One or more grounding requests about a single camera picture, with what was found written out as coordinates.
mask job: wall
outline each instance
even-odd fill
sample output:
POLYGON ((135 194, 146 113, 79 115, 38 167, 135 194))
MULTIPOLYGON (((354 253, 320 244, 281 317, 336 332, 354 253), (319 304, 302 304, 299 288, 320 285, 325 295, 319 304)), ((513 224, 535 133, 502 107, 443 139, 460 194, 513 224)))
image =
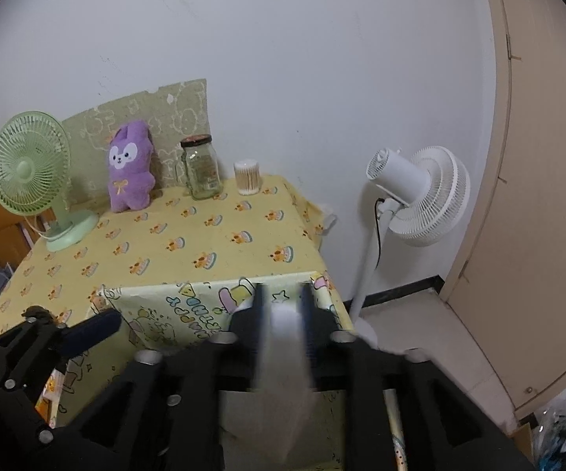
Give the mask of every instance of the wall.
MULTIPOLYGON (((31 108, 65 119, 206 78, 225 171, 254 157, 335 208, 322 251, 350 297, 376 149, 450 148, 475 201, 494 102, 489 20, 487 0, 2 0, 0 127, 31 108)), ((388 239, 373 290, 447 273, 466 221, 423 250, 388 239)))

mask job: door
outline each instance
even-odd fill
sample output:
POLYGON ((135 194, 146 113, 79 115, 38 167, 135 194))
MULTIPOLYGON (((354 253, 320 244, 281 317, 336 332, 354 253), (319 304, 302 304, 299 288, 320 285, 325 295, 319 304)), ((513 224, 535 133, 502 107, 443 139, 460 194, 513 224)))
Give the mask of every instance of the door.
POLYGON ((448 302, 519 408, 546 390, 559 393, 552 384, 566 373, 566 5, 503 3, 511 49, 505 150, 448 302))

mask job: clear plastic container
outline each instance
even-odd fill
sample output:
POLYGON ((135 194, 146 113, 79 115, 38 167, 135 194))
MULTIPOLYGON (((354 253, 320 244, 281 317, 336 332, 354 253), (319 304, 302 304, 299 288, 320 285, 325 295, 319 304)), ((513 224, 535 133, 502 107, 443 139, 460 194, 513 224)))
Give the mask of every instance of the clear plastic container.
POLYGON ((204 200, 222 192, 219 181, 218 157, 210 134, 197 134, 181 140, 187 186, 191 198, 204 200))

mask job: cotton swab container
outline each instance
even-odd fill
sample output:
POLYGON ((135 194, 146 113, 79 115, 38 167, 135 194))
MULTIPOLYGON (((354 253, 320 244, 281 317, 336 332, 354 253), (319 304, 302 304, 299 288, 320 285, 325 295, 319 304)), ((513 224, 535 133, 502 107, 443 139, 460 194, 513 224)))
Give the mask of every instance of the cotton swab container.
POLYGON ((259 163, 254 159, 237 161, 235 168, 235 182, 240 195, 256 195, 259 192, 259 163))

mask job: fan base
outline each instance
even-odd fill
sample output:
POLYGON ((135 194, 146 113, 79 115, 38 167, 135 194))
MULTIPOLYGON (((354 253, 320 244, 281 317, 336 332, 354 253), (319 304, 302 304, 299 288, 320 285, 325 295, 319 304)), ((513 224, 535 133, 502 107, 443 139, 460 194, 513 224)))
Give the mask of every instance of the fan base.
POLYGON ((75 245, 77 242, 83 240, 84 236, 95 228, 99 219, 100 218, 95 212, 91 212, 86 209, 72 213, 72 226, 70 226, 61 236, 54 240, 47 241, 47 250, 60 251, 68 248, 69 246, 75 245))
POLYGON ((375 330, 372 329, 372 326, 370 324, 368 324, 364 319, 359 317, 359 319, 355 321, 354 327, 357 336, 364 339, 370 347, 372 347, 373 349, 379 348, 375 330))

